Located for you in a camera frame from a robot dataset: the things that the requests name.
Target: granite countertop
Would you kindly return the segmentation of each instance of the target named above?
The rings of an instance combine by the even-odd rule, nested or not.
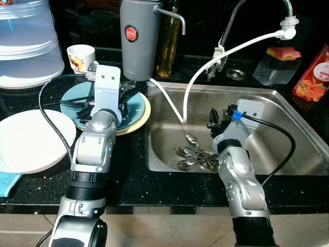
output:
[[[118,50],[98,49],[96,58],[101,64],[121,66],[121,54]],[[176,73],[167,81],[187,83],[193,72],[208,59],[177,56]],[[254,66],[248,61],[229,60],[227,63],[227,66],[235,65],[244,69]],[[80,78],[58,80],[46,90],[44,103],[58,101],[69,88],[83,81]],[[247,80],[242,82],[232,81],[222,73],[211,80],[201,75],[196,83],[262,87],[252,78],[252,73],[247,73]],[[284,86],[275,89],[328,143],[329,95],[318,103],[310,104],[292,96]],[[33,109],[38,104],[39,90],[40,87],[19,91],[0,90],[0,120],[17,112]],[[48,109],[59,110],[59,106]],[[187,209],[228,206],[224,185],[218,174],[149,171],[145,165],[147,143],[145,126],[131,134],[117,137],[107,189],[107,206],[111,213],[129,213],[133,206]],[[10,196],[0,198],[0,213],[56,214],[60,198],[66,192],[69,168],[68,158],[64,157],[45,171],[23,175]],[[265,178],[264,175],[257,175],[260,182]],[[264,190],[272,214],[327,213],[329,210],[329,182],[326,176],[274,176],[264,186]]]

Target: blue connector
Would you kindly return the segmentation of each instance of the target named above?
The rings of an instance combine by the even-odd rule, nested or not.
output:
[[[242,112],[239,112],[238,110],[234,110],[233,115],[232,115],[232,118],[240,121],[241,118],[242,118],[242,115],[243,115]]]

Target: white cable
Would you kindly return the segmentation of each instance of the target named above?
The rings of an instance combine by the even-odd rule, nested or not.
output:
[[[230,54],[232,54],[233,52],[236,52],[237,50],[240,50],[248,45],[251,45],[253,43],[256,43],[258,41],[261,41],[261,40],[264,40],[264,39],[268,39],[268,38],[281,38],[283,37],[285,34],[285,31],[283,30],[279,30],[279,31],[276,31],[276,32],[273,32],[273,33],[269,33],[269,34],[265,34],[265,35],[262,35],[262,36],[259,36],[255,39],[252,39],[252,40],[249,40],[247,41],[246,43],[243,43],[233,49],[230,49],[224,53],[222,53],[221,55],[219,55],[218,57],[215,57],[214,59],[210,60],[208,63],[206,63],[204,66],[202,66],[195,74],[194,76],[192,77],[192,79],[190,80],[187,88],[186,88],[186,91],[185,91],[185,94],[184,94],[184,101],[183,101],[183,122],[182,123],[186,123],[187,121],[187,101],[188,101],[188,98],[189,98],[189,93],[190,93],[190,90],[191,90],[191,87],[194,83],[194,81],[196,80],[196,78],[208,67],[210,67],[211,65],[213,65],[214,63],[216,63],[219,59],[222,59],[223,57],[226,57]]]
[[[179,113],[179,111],[177,110],[176,106],[174,105],[174,103],[172,102],[172,100],[170,99],[169,95],[167,94],[166,90],[159,84],[159,82],[157,82],[156,80],[154,80],[153,78],[150,79],[150,81],[156,85],[161,92],[163,93],[163,95],[165,96],[165,98],[167,99],[169,105],[171,106],[171,108],[174,110],[176,116],[178,117],[179,121],[181,123],[183,123],[183,118],[181,117],[181,114]]]

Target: sink basin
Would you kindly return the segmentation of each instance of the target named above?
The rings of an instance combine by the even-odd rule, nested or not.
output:
[[[186,84],[161,83],[179,112]],[[190,146],[185,134],[190,133],[199,140],[202,148],[212,149],[212,138],[206,124],[211,108],[215,108],[222,120],[222,110],[228,103],[238,99],[256,100],[264,103],[262,119],[287,130],[296,141],[296,150],[288,163],[277,175],[328,175],[328,145],[277,92],[269,89],[243,87],[194,85],[189,95],[188,122],[182,125],[155,86],[149,86],[148,98],[151,103],[149,119],[149,148],[147,167],[151,171],[180,172],[176,164],[184,158],[173,151],[174,147]],[[290,141],[281,132],[268,126],[259,127],[247,138],[245,149],[256,174],[272,172],[290,150]],[[211,172],[194,165],[188,172]]]

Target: red logo label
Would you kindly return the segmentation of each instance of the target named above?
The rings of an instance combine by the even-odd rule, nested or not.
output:
[[[125,27],[124,33],[129,42],[135,42],[138,39],[138,31],[132,25],[127,25]]]

